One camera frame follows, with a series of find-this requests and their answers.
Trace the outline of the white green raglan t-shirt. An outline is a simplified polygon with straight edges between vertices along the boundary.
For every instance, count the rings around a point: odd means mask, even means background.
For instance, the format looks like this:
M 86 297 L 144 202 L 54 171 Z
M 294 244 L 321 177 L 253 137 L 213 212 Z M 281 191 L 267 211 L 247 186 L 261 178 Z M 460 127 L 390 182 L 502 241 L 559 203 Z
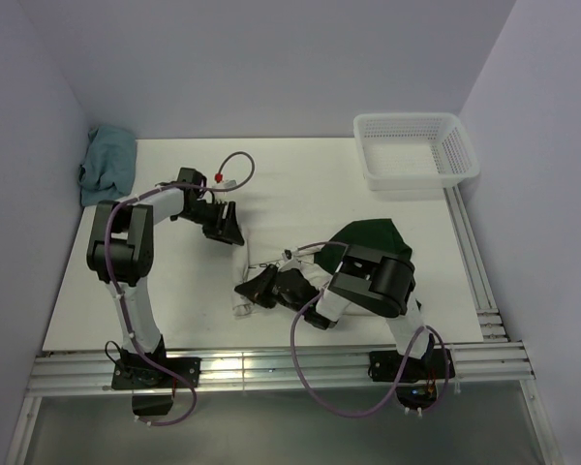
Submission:
M 412 253 L 389 219 L 354 221 L 330 240 L 288 249 L 259 269 L 251 268 L 244 242 L 232 252 L 233 314 L 281 305 L 319 329 L 359 310 L 404 316 L 413 304 Z

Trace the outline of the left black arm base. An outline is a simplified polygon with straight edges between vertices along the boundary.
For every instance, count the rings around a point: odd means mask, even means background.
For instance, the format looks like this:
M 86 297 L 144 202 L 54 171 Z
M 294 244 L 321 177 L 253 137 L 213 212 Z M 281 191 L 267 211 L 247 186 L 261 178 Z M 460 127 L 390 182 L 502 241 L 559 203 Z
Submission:
M 166 350 L 159 347 L 147 356 L 165 368 L 161 370 L 137 354 L 123 350 L 119 353 L 119 359 L 114 363 L 111 389 L 132 393 L 132 411 L 138 417 L 154 419 L 170 412 L 177 390 L 186 386 L 169 371 L 182 377 L 192 388 L 199 385 L 200 357 L 168 357 Z

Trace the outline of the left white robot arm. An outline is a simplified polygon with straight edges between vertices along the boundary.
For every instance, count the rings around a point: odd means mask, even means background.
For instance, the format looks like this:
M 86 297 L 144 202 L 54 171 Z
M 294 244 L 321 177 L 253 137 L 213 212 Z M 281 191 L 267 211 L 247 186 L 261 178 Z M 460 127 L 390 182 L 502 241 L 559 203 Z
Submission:
M 155 256 L 155 227 L 166 220 L 185 219 L 201 226 L 208 239 L 245 244 L 236 203 L 220 198 L 245 183 L 224 180 L 220 173 L 215 181 L 209 186 L 200 171 L 183 168 L 174 182 L 125 201 L 101 201 L 95 210 L 86 263 L 115 302 L 123 334 L 121 369 L 135 369 L 135 376 L 148 387 L 161 385 L 169 374 L 164 337 L 154 319 L 147 283 Z

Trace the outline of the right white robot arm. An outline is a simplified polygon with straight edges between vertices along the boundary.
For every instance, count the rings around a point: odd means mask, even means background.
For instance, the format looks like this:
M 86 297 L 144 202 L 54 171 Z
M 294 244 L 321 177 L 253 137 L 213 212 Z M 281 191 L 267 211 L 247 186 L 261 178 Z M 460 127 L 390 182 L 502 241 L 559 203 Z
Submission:
M 415 298 L 414 266 L 401 255 L 339 241 L 286 250 L 261 270 L 248 252 L 233 251 L 233 311 L 247 316 L 255 306 L 278 305 L 309 325 L 328 330 L 352 312 L 385 319 L 400 354 L 402 371 L 418 378 L 434 362 L 435 336 Z

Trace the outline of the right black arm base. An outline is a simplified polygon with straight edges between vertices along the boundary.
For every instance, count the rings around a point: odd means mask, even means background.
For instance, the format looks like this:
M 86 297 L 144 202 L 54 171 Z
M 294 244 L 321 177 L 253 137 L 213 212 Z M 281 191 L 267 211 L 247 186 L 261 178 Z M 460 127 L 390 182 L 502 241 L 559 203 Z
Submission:
M 368 376 L 375 383 L 393 383 L 403 361 L 397 351 L 372 351 Z M 450 350 L 435 351 L 427 361 L 410 357 L 402 372 L 396 400 L 403 408 L 425 410 L 439 398 L 438 382 L 452 381 L 456 376 Z

